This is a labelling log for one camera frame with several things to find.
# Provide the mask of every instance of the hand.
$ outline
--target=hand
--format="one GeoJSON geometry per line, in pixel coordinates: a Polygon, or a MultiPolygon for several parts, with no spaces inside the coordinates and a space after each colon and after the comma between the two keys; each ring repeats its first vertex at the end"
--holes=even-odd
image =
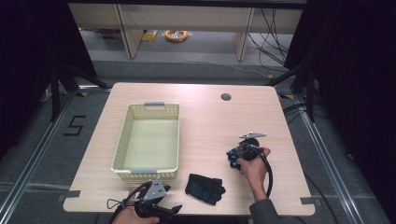
{"type": "Polygon", "coordinates": [[[158,217],[145,217],[142,218],[137,215],[133,206],[126,206],[117,217],[114,219],[113,224],[156,224],[159,223],[158,217]]]}
{"type": "MultiPolygon", "coordinates": [[[[262,149],[265,157],[271,153],[271,150],[267,147],[263,147],[262,149]]],[[[251,191],[253,192],[254,200],[257,202],[266,199],[267,196],[264,189],[264,179],[267,174],[267,168],[265,167],[262,158],[257,156],[252,161],[245,161],[244,159],[239,158],[238,162],[242,166],[240,173],[246,176],[251,191]]]]}

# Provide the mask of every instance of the metal frame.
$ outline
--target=metal frame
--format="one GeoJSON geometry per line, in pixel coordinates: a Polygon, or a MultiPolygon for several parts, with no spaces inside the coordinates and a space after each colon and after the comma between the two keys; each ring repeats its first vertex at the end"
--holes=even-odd
{"type": "MultiPolygon", "coordinates": [[[[300,95],[296,95],[296,100],[298,104],[304,102],[300,95]]],[[[332,181],[332,186],[334,187],[335,192],[337,193],[341,201],[341,205],[343,205],[346,211],[346,216],[348,217],[350,223],[364,223],[361,212],[359,211],[358,206],[356,205],[355,200],[350,194],[343,178],[338,172],[338,169],[335,166],[334,161],[332,160],[332,156],[330,155],[328,149],[326,148],[326,145],[324,144],[319,134],[315,122],[312,122],[305,112],[302,114],[302,116],[306,129],[312,137],[318,154],[323,162],[323,165],[329,175],[330,180],[332,181]]]]}
{"type": "Polygon", "coordinates": [[[20,177],[14,183],[12,189],[8,193],[8,196],[3,200],[0,207],[0,223],[6,224],[11,218],[11,215],[17,207],[18,202],[22,197],[22,194],[24,193],[28,183],[35,174],[35,170],[37,169],[39,163],[44,157],[44,154],[46,153],[47,148],[49,147],[50,142],[56,133],[56,130],[58,129],[61,121],[63,120],[64,112],[66,111],[70,102],[72,102],[72,100],[74,99],[75,95],[75,91],[70,91],[66,94],[58,116],[55,118],[55,120],[50,122],[49,127],[47,128],[43,137],[35,148],[35,151],[32,153],[32,156],[24,167],[20,177]]]}

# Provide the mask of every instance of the wire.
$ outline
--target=wire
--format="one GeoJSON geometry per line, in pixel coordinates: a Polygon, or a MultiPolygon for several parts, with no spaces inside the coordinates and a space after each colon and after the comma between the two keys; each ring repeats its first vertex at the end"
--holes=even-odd
{"type": "Polygon", "coordinates": [[[294,217],[294,218],[297,219],[297,220],[299,220],[301,223],[306,224],[306,222],[305,222],[302,218],[300,218],[300,217],[294,217]]]}
{"type": "Polygon", "coordinates": [[[262,63],[262,52],[265,53],[268,57],[274,59],[275,61],[279,60],[276,56],[272,55],[271,53],[269,53],[268,51],[266,51],[265,49],[263,49],[254,39],[251,35],[248,35],[250,40],[253,42],[253,44],[256,46],[256,48],[259,50],[259,62],[262,65],[262,67],[268,69],[268,70],[272,70],[272,71],[277,71],[277,72],[288,72],[285,70],[279,70],[279,69],[275,69],[275,68],[270,68],[268,66],[265,66],[262,63]]]}
{"type": "Polygon", "coordinates": [[[277,63],[280,63],[281,65],[283,65],[283,62],[280,60],[280,59],[278,59],[275,55],[273,55],[272,53],[270,53],[270,52],[268,52],[267,50],[265,50],[264,48],[263,48],[263,45],[265,44],[265,40],[264,40],[264,42],[262,43],[262,45],[260,46],[254,39],[253,39],[253,37],[249,34],[248,35],[249,36],[249,38],[250,38],[250,40],[253,42],[253,44],[256,46],[256,48],[260,51],[259,53],[261,54],[261,53],[264,53],[265,55],[267,55],[268,57],[270,57],[271,59],[273,59],[274,61],[276,61],[277,63]]]}
{"type": "Polygon", "coordinates": [[[128,204],[126,204],[131,198],[132,196],[134,196],[139,190],[149,186],[151,184],[151,181],[144,183],[142,185],[140,185],[139,187],[137,187],[136,189],[134,189],[131,193],[129,193],[128,197],[126,197],[124,200],[117,201],[114,199],[108,199],[107,200],[107,209],[112,209],[113,207],[117,206],[117,205],[122,205],[122,206],[130,206],[128,204]],[[112,206],[109,206],[109,202],[115,202],[112,206]]]}
{"type": "Polygon", "coordinates": [[[169,55],[166,55],[165,53],[163,53],[163,50],[162,50],[160,47],[156,46],[152,41],[149,41],[149,43],[151,43],[151,45],[152,45],[155,49],[157,49],[160,53],[162,53],[166,58],[169,58],[169,59],[172,59],[172,60],[179,60],[179,61],[187,62],[187,63],[203,63],[203,64],[208,63],[208,64],[214,64],[214,65],[216,65],[216,66],[230,67],[230,68],[235,69],[235,70],[237,70],[237,71],[248,72],[248,73],[255,73],[255,74],[258,74],[258,75],[260,75],[260,76],[262,76],[262,77],[267,77],[267,78],[269,79],[269,77],[268,77],[267,75],[265,75],[265,74],[263,74],[263,73],[260,73],[260,72],[258,72],[258,71],[241,69],[241,68],[234,67],[234,66],[232,66],[232,65],[218,64],[218,63],[210,63],[210,62],[197,62],[197,61],[191,61],[191,60],[185,60],[185,59],[179,59],[179,58],[170,57],[169,55]]]}
{"type": "Polygon", "coordinates": [[[270,198],[271,195],[271,191],[272,191],[272,187],[274,185],[274,177],[273,177],[273,172],[272,172],[272,168],[270,163],[268,162],[267,158],[265,158],[265,156],[263,156],[256,148],[251,147],[251,149],[253,149],[254,152],[257,153],[257,155],[259,155],[262,158],[262,161],[265,164],[265,167],[267,168],[267,172],[268,172],[268,188],[267,188],[267,198],[270,198]]]}
{"type": "MultiPolygon", "coordinates": [[[[314,105],[320,105],[320,102],[313,102],[313,104],[314,105]]],[[[283,109],[283,113],[286,114],[287,112],[289,112],[292,109],[298,108],[300,106],[305,106],[305,105],[306,105],[306,103],[300,103],[300,104],[288,106],[288,107],[283,109]]]]}
{"type": "Polygon", "coordinates": [[[95,224],[98,223],[98,221],[99,221],[99,216],[100,216],[100,213],[98,213],[98,214],[96,215],[95,224]]]}
{"type": "Polygon", "coordinates": [[[285,60],[286,60],[286,56],[285,56],[284,53],[287,52],[287,51],[289,51],[289,50],[288,50],[286,47],[284,47],[282,44],[280,44],[279,39],[277,38],[275,15],[276,15],[276,9],[273,8],[273,9],[272,9],[272,21],[271,21],[271,24],[270,24],[270,23],[268,22],[267,18],[265,17],[264,11],[263,11],[263,9],[262,9],[262,16],[264,17],[265,23],[267,24],[267,27],[268,27],[268,34],[267,34],[267,36],[266,36],[265,38],[262,36],[262,38],[264,39],[264,43],[266,42],[266,43],[268,43],[270,46],[272,46],[272,47],[274,47],[275,49],[278,49],[278,50],[279,50],[279,54],[280,54],[280,56],[282,57],[282,60],[283,60],[283,61],[282,61],[282,65],[283,65],[284,62],[285,62],[285,60]],[[270,43],[267,41],[268,35],[271,35],[271,36],[272,36],[272,38],[275,40],[275,42],[276,42],[276,44],[277,44],[277,47],[275,47],[274,45],[270,44],[270,43]]]}
{"type": "Polygon", "coordinates": [[[314,181],[312,181],[312,179],[305,172],[304,172],[304,176],[315,187],[315,189],[318,190],[318,193],[320,194],[320,196],[322,197],[323,201],[326,203],[327,207],[329,208],[330,213],[332,214],[332,218],[334,219],[334,223],[338,224],[338,219],[335,216],[335,213],[332,210],[332,207],[330,206],[329,202],[327,201],[327,199],[324,196],[324,194],[322,193],[322,191],[318,188],[318,186],[314,183],[314,181]]]}
{"type": "Polygon", "coordinates": [[[314,113],[314,115],[316,115],[317,117],[322,118],[322,119],[328,119],[329,118],[329,116],[324,117],[324,116],[321,116],[321,115],[319,115],[317,113],[314,113]]]}
{"type": "Polygon", "coordinates": [[[297,119],[303,113],[304,113],[304,111],[300,111],[300,113],[298,115],[294,116],[291,120],[288,121],[288,124],[291,124],[295,119],[297,119]]]}

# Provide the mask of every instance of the yellow basket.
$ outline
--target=yellow basket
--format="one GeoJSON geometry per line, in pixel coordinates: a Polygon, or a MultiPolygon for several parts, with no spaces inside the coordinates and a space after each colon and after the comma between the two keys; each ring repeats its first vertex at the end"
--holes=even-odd
{"type": "Polygon", "coordinates": [[[180,105],[129,105],[111,170],[122,179],[174,179],[178,168],[180,105]]]}

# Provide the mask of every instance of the table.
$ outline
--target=table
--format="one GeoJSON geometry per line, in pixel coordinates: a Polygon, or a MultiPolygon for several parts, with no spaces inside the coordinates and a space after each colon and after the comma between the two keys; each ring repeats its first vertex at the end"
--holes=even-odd
{"type": "Polygon", "coordinates": [[[302,204],[311,197],[299,159],[273,87],[117,83],[114,85],[91,142],[66,198],[68,212],[113,212],[107,199],[121,200],[129,188],[141,182],[125,181],[110,170],[120,136],[126,107],[132,103],[178,102],[180,104],[180,145],[177,178],[163,181],[171,186],[160,206],[182,204],[181,215],[250,215],[254,202],[246,178],[230,168],[226,151],[249,132],[267,133],[261,146],[272,149],[268,157],[274,187],[271,199],[280,216],[310,216],[313,204],[302,204]],[[231,100],[221,99],[223,93],[231,100]],[[189,174],[221,178],[226,193],[215,206],[201,203],[185,194],[189,174]]]}

